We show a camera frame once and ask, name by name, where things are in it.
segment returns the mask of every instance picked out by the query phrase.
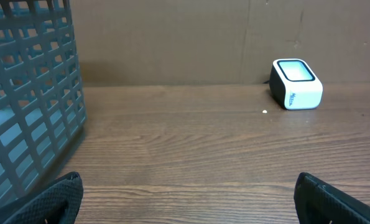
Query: wood grain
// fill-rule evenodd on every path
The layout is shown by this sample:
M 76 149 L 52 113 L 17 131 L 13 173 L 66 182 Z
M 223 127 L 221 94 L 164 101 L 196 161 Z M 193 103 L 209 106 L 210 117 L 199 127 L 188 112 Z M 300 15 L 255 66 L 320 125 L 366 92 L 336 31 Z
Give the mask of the wood grain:
M 305 111 L 267 85 L 85 88 L 77 223 L 295 223 L 300 172 L 370 205 L 370 84 L 324 88 Z

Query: black side panel of device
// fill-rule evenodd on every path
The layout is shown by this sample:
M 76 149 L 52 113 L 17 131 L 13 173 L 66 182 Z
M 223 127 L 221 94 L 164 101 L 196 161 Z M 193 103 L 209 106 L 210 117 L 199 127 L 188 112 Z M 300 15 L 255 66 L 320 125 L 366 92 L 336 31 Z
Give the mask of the black side panel of device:
M 273 98 L 278 102 L 278 104 L 285 109 L 284 100 L 285 100 L 285 86 L 283 81 L 280 79 L 279 74 L 277 73 L 274 66 L 271 70 L 271 78 L 269 79 L 269 87 Z

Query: gray plastic basket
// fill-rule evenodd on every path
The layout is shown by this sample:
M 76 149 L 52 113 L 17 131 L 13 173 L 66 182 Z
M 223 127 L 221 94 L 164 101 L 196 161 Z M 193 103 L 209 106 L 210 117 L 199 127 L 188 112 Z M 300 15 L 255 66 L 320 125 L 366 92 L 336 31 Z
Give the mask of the gray plastic basket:
M 69 2 L 0 1 L 0 206 L 40 180 L 85 119 Z

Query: white device casing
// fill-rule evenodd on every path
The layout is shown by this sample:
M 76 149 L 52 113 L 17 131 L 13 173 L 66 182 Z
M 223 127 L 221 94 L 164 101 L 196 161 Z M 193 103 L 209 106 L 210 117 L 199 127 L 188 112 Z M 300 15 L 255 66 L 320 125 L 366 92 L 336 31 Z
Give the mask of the white device casing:
M 303 62 L 303 64 L 308 68 L 310 74 L 314 77 L 314 80 L 288 80 L 278 64 L 278 62 L 286 60 L 298 60 Z M 273 66 L 285 86 L 284 106 L 286 109 L 312 109 L 316 108 L 320 104 L 321 96 L 323 94 L 323 85 L 305 61 L 297 58 L 277 59 L 273 62 Z

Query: logo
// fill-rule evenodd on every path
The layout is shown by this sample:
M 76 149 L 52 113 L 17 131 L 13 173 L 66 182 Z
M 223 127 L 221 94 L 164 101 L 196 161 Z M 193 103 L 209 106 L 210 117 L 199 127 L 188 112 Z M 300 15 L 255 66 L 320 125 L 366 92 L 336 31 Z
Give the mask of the logo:
M 295 93 L 291 93 L 291 95 L 290 95 L 290 106 L 294 102 L 294 99 L 295 99 Z

